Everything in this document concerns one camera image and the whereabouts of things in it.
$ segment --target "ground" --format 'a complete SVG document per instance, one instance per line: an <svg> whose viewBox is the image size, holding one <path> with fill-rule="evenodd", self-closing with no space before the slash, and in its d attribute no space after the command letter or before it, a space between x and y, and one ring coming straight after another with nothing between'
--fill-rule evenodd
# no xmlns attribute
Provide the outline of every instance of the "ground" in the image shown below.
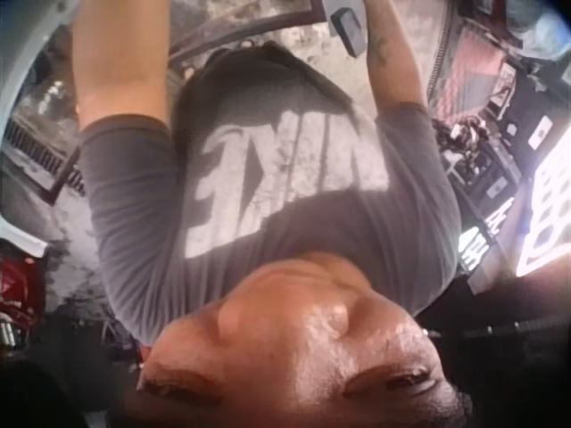
<svg viewBox="0 0 571 428"><path fill-rule="evenodd" d="M308 1L261 0L256 16L290 12L306 7ZM243 0L173 0L173 39L186 29L219 16ZM433 73L449 2L447 0L399 0L404 27L417 54L425 85ZM355 60L344 50L339 37L331 38L327 24L287 29L259 37L277 40L298 57L325 74L356 104L374 116L375 105L368 85L366 60ZM52 177L20 157L22 166L37 181L48 184ZM47 310L82 319L101 319L109 313L98 271L96 246L85 198L64 188L54 207L23 190L2 175L1 210L14 225L47 240L50 261L47 273Z"/></svg>

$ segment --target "bright light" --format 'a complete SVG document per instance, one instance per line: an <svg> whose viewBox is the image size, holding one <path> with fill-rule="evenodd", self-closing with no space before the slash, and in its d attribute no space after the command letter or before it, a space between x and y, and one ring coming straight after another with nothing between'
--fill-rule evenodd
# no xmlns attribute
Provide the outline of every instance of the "bright light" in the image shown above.
<svg viewBox="0 0 571 428"><path fill-rule="evenodd" d="M508 199L486 219L485 224L488 226L490 235L495 236L500 232L500 227L508 217L509 209L513 203L514 198ZM484 235L476 226L464 232L460 237L458 251L468 272L472 272L478 267L488 250L490 250L490 245L488 245Z"/></svg>
<svg viewBox="0 0 571 428"><path fill-rule="evenodd" d="M571 254L571 128L535 171L532 210L517 276Z"/></svg>

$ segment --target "t-shirt sleeve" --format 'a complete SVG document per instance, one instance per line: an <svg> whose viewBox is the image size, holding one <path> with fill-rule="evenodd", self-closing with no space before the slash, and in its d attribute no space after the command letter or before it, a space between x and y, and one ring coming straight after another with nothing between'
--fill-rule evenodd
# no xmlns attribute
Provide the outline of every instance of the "t-shirt sleeve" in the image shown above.
<svg viewBox="0 0 571 428"><path fill-rule="evenodd" d="M392 224L397 247L393 283L401 304L416 315L443 292L458 265L460 214L446 177L432 120L414 104L385 111L377 120L386 149L395 153L391 168Z"/></svg>
<svg viewBox="0 0 571 428"><path fill-rule="evenodd" d="M114 116L82 134L79 166L116 317L138 339L157 321L157 284L177 221L178 168L157 119Z"/></svg>

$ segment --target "eye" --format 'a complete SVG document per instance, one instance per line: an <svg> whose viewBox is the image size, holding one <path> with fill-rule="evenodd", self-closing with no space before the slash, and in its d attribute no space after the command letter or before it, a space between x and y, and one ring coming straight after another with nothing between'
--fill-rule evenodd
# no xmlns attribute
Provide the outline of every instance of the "eye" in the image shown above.
<svg viewBox="0 0 571 428"><path fill-rule="evenodd" d="M346 386L344 396L378 397L379 395L418 395L437 384L431 372L425 368L407 371L391 367L378 367L358 375Z"/></svg>
<svg viewBox="0 0 571 428"><path fill-rule="evenodd" d="M143 390L155 397L169 399L179 403L196 404L201 406L217 406L222 398L216 395L193 391L189 388L181 388L169 384L159 384L146 380Z"/></svg>
<svg viewBox="0 0 571 428"><path fill-rule="evenodd" d="M426 371L418 371L416 373L399 375L390 379L385 383L385 389L387 391L396 391L419 386L429 381L430 373Z"/></svg>

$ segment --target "raised arm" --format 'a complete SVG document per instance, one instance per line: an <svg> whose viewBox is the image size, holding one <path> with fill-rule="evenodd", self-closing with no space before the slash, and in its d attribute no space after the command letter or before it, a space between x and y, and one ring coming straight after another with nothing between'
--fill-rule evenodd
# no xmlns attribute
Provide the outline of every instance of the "raised arm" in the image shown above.
<svg viewBox="0 0 571 428"><path fill-rule="evenodd" d="M364 0L368 19L368 75L379 112L399 103L426 107L420 73L393 0Z"/></svg>
<svg viewBox="0 0 571 428"><path fill-rule="evenodd" d="M168 123L170 0L82 0L73 72L82 129L117 114Z"/></svg>
<svg viewBox="0 0 571 428"><path fill-rule="evenodd" d="M82 0L73 35L79 166L103 285L145 345L181 307L165 279L181 195L166 125L169 33L170 0Z"/></svg>

